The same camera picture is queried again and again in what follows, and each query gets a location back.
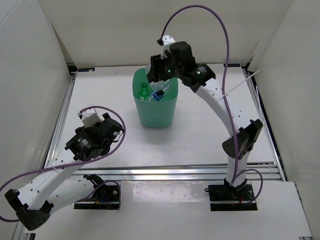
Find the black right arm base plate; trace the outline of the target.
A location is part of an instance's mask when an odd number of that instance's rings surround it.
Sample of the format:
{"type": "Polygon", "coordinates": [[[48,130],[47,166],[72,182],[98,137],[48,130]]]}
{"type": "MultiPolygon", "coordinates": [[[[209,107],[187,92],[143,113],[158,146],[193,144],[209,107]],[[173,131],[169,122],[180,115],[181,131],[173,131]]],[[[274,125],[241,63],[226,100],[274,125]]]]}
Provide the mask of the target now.
{"type": "Polygon", "coordinates": [[[248,183],[234,188],[227,183],[208,185],[204,189],[209,194],[212,212],[257,211],[253,186],[248,183]]]}

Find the green soda bottle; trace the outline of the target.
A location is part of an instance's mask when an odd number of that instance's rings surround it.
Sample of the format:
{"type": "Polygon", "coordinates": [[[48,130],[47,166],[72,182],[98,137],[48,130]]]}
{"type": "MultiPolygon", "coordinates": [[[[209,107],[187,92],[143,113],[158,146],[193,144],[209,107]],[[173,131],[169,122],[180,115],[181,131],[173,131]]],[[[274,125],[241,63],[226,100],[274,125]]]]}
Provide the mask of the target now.
{"type": "Polygon", "coordinates": [[[148,84],[143,82],[141,84],[141,88],[139,90],[139,93],[138,93],[138,99],[140,101],[147,101],[148,100],[148,97],[150,96],[150,92],[148,90],[148,84]]]}

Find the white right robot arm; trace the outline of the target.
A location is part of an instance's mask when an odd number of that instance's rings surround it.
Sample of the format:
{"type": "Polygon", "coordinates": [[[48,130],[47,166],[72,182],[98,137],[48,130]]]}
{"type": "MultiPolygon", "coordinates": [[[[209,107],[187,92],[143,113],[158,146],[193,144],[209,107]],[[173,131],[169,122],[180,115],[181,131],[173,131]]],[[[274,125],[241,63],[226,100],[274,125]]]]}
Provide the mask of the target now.
{"type": "Polygon", "coordinates": [[[156,90],[167,80],[180,79],[222,121],[230,135],[222,143],[228,156],[224,193],[230,200],[238,199],[247,183],[245,169],[249,154],[263,128],[261,120],[248,117],[224,95],[216,74],[207,64],[196,62],[191,46],[185,41],[169,43],[164,46],[161,54],[151,56],[146,76],[151,87],[156,90]]]}

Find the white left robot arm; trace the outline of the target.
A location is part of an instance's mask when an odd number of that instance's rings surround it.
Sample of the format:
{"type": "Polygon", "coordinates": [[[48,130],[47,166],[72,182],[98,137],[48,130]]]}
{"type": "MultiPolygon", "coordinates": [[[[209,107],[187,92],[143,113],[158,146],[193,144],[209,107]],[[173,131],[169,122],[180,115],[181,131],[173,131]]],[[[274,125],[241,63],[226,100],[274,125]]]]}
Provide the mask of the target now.
{"type": "Polygon", "coordinates": [[[17,220],[33,231],[41,227],[53,213],[77,202],[96,202],[109,199],[110,187],[98,175],[85,175],[82,180],[62,187],[76,170],[92,160],[102,159],[112,152],[111,145],[120,143],[119,135],[126,132],[122,120],[116,121],[108,113],[81,114],[83,126],[66,143],[65,150],[73,157],[54,161],[38,176],[20,189],[9,189],[5,199],[15,211],[17,220]]]}

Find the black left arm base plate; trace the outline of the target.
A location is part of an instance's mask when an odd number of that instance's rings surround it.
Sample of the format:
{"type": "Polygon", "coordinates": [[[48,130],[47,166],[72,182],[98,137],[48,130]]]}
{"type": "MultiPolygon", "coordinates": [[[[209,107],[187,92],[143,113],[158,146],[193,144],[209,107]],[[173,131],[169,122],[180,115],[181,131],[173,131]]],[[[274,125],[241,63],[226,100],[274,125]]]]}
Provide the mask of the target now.
{"type": "Polygon", "coordinates": [[[85,199],[74,203],[75,210],[115,210],[121,208],[121,185],[114,180],[105,180],[85,199]]]}

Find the crushed clear bottle light-blue label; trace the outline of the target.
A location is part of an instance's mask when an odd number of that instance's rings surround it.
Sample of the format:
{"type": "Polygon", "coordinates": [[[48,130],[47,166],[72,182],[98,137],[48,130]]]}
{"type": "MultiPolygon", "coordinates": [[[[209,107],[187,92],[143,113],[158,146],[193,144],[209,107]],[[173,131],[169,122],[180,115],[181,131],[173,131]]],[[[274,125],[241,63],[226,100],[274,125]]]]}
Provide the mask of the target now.
{"type": "Polygon", "coordinates": [[[150,95],[147,97],[148,102],[161,102],[161,101],[169,101],[172,95],[172,81],[159,81],[159,82],[151,82],[150,86],[150,95]]]}

